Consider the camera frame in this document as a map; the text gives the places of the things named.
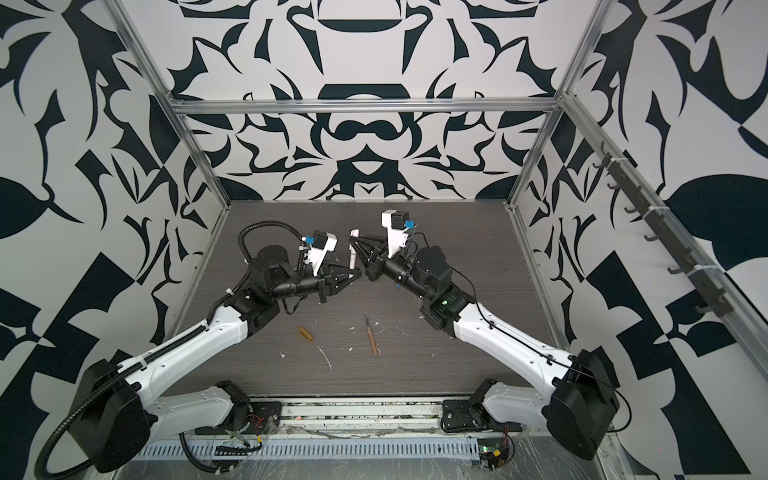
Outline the pink pen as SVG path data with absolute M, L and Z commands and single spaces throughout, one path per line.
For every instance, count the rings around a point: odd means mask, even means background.
M 359 229 L 353 229 L 350 231 L 349 234 L 349 268 L 350 269 L 356 269 L 357 268 L 357 251 L 355 250 L 355 240 L 359 237 L 360 230 Z

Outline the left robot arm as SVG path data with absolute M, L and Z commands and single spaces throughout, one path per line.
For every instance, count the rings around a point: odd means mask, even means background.
M 280 312 L 291 314 L 287 299 L 317 294 L 325 302 L 362 275 L 353 265 L 324 262 L 337 245 L 329 232 L 303 235 L 285 222 L 265 220 L 244 227 L 237 243 L 247 269 L 203 320 L 143 354 L 120 363 L 102 360 L 86 370 L 69 413 L 38 454 L 36 478 L 117 470 L 167 434 L 208 426 L 240 429 L 249 402 L 230 382 L 190 396 L 165 393 Z

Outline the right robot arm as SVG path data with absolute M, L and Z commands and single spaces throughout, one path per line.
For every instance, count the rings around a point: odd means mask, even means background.
M 613 432 L 616 414 L 630 412 L 597 355 L 558 349 L 492 314 L 475 292 L 453 281 L 458 271 L 440 247 L 408 257 L 382 237 L 351 236 L 349 241 L 370 280 L 387 277 L 413 293 L 434 329 L 484 351 L 533 388 L 531 395 L 517 395 L 499 381 L 480 386 L 477 410 L 490 427 L 516 423 L 542 428 L 571 454 L 592 460 Z

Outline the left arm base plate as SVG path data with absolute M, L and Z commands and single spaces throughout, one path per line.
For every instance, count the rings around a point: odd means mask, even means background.
M 214 427 L 200 427 L 196 435 L 224 435 L 237 432 L 241 435 L 271 433 L 280 426 L 283 404 L 279 401 L 252 401 L 245 407 L 236 407 L 224 423 Z

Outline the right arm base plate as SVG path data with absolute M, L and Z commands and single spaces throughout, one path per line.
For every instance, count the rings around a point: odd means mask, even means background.
M 519 423 L 501 423 L 494 420 L 480 403 L 470 400 L 444 400 L 440 428 L 446 433 L 523 431 L 523 426 Z

